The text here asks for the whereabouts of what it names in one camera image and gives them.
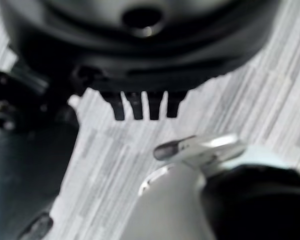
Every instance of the grey carpet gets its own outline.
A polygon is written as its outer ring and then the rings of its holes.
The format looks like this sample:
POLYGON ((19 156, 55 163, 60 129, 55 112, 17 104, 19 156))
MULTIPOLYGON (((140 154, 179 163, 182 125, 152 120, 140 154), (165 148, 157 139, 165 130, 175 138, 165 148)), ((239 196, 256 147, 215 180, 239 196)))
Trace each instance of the grey carpet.
MULTIPOLYGON (((0 69, 14 60, 0 22, 0 69)), ((115 122, 88 90, 76 101, 80 136, 47 240, 117 240, 157 144, 193 134, 236 132, 300 169, 300 0, 285 1, 271 41, 246 66, 210 80, 182 103, 178 119, 115 122)))

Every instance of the circular hole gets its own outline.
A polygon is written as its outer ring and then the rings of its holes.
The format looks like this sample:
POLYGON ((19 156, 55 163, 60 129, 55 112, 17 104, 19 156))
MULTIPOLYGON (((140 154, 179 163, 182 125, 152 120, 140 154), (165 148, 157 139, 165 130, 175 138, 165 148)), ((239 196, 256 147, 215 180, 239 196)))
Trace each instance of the circular hole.
POLYGON ((157 25, 163 18, 161 11, 155 8, 137 8, 123 15, 123 23, 133 29, 145 29, 157 25))

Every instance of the black bracket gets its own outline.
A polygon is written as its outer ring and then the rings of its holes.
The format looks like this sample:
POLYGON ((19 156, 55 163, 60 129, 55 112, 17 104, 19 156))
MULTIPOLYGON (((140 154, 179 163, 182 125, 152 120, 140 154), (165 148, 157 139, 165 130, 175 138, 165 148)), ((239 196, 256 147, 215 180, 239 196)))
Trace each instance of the black bracket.
MULTIPOLYGON (((167 113, 168 118, 177 118, 180 103, 186 98, 187 91, 168 92, 167 113)), ((100 92, 105 101, 111 104, 113 109, 114 118, 117 121, 125 120, 125 111, 123 100, 120 92, 100 92)), ((164 97, 164 92, 147 92, 149 104, 150 120, 159 120, 161 102, 164 97)), ((143 103, 141 92, 125 92, 126 99, 130 102, 133 117, 135 120, 144 119, 143 103)))

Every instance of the black mechanical part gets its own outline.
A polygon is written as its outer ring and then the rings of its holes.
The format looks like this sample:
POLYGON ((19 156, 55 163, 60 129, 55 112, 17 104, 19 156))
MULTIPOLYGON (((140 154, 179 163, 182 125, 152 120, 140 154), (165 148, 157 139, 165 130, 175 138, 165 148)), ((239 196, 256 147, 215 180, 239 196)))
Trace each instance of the black mechanical part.
POLYGON ((142 93, 141 92, 126 92, 125 97, 130 102, 134 119, 142 120, 144 118, 142 98, 141 98, 142 93))
POLYGON ((147 92, 150 120, 159 120, 160 106, 164 92, 147 92))
POLYGON ((122 102, 121 93, 113 93, 113 92, 100 92, 103 99, 108 102, 114 113, 114 118, 117 121, 125 120, 125 110, 124 104, 122 102))
POLYGON ((52 218, 44 213, 31 223, 18 240, 41 240, 49 233, 53 225, 52 218))
POLYGON ((300 173, 242 165, 209 179, 202 205, 218 240, 300 240, 300 173))
POLYGON ((179 105, 186 98, 188 92, 169 92, 166 116, 176 118, 178 116, 179 105))
POLYGON ((38 240, 48 232, 52 224, 48 214, 78 131, 69 106, 36 129, 0 128, 0 240, 38 240))
POLYGON ((20 59, 81 95, 184 92, 233 71, 264 46, 280 2, 0 0, 0 9, 20 59), (104 78, 86 81, 78 68, 104 78))
POLYGON ((0 72, 0 127, 14 131, 37 129, 53 121, 71 95, 66 85, 50 83, 18 66, 10 74, 0 72))

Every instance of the striped carpet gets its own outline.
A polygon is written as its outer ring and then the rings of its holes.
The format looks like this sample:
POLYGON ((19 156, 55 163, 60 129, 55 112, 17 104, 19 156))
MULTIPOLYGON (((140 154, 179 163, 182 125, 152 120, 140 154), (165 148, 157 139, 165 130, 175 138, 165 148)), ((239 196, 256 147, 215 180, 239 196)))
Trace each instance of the striped carpet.
MULTIPOLYGON (((6 45, 0 22, 2 70, 15 59, 6 45)), ((117 240, 139 185, 158 166, 152 149, 175 138, 236 132, 300 169, 300 0, 284 1, 271 41, 258 56, 192 91, 178 119, 162 112, 158 122, 134 121, 126 103, 127 120, 115 122, 110 106, 92 90, 71 103, 81 130, 47 240, 117 240)))

